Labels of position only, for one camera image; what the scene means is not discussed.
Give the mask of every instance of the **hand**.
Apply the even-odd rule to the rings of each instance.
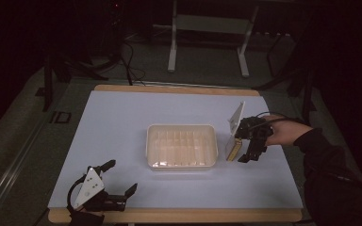
[[[282,119],[280,116],[263,116],[266,121]],[[272,135],[267,138],[266,146],[280,144],[293,145],[293,142],[301,135],[313,128],[296,121],[276,121],[271,124]]]

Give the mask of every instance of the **floor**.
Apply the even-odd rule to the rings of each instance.
[[[130,59],[134,85],[249,89],[273,79],[266,55],[275,41],[274,38],[260,34],[252,36],[246,53],[251,76],[244,78],[240,75],[235,50],[237,46],[234,42],[204,39],[197,45],[191,37],[199,34],[188,33],[179,40],[176,70],[174,73],[168,73],[169,35],[167,28],[158,28],[151,42],[138,34],[131,34],[126,38],[128,44],[123,46],[123,57]],[[271,52],[274,71],[282,67],[292,47],[293,41],[284,37]],[[96,81],[77,72],[74,72],[74,77],[68,84],[55,80],[54,102],[48,111],[42,112],[43,98],[35,96],[37,89],[43,87],[41,69],[30,77],[23,91],[0,121],[0,183],[6,185],[0,186],[0,225],[54,225],[48,220],[46,206],[90,91],[102,83],[127,85],[126,70],[121,63],[99,73],[109,80]],[[289,97],[287,87],[288,81],[261,91],[260,94],[265,99],[275,100],[268,102],[269,109],[275,109],[291,117],[300,117],[302,95]],[[322,101],[320,92],[316,89],[313,90],[312,104],[311,124],[324,128],[325,135],[332,143],[348,148]],[[54,112],[59,111],[71,112],[71,121],[52,123]],[[296,148],[286,147],[284,150],[296,185],[303,196],[303,156]],[[349,166],[360,173],[351,156],[348,157],[348,161]],[[310,218],[306,209],[303,214],[304,219]]]

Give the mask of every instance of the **plastic tray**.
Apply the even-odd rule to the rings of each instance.
[[[149,126],[146,157],[152,170],[208,170],[217,160],[211,125]]]

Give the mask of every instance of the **white table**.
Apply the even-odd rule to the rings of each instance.
[[[105,213],[107,222],[299,220],[301,197],[280,146],[270,147],[257,162],[225,160],[224,146],[230,136],[227,120],[241,101],[246,103],[244,117],[268,110],[264,99],[252,90],[97,87],[58,177],[48,205],[49,219],[69,222],[65,206],[73,182],[87,166],[116,159],[116,166],[103,174],[106,191],[123,194],[133,184],[139,185],[124,212]],[[214,167],[205,171],[152,171],[145,142],[148,126],[155,123],[211,124],[219,148]]]

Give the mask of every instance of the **table edge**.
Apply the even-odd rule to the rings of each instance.
[[[144,209],[126,208],[123,212],[105,212],[110,223],[243,223],[296,222],[302,219],[301,208],[288,209]],[[66,208],[50,208],[53,223],[70,222]]]
[[[166,86],[122,86],[122,85],[97,85],[95,91],[129,91],[129,92],[156,92],[156,93],[184,93],[208,95],[234,95],[234,96],[260,96],[253,89],[225,89],[225,88],[200,88],[200,87],[166,87]]]

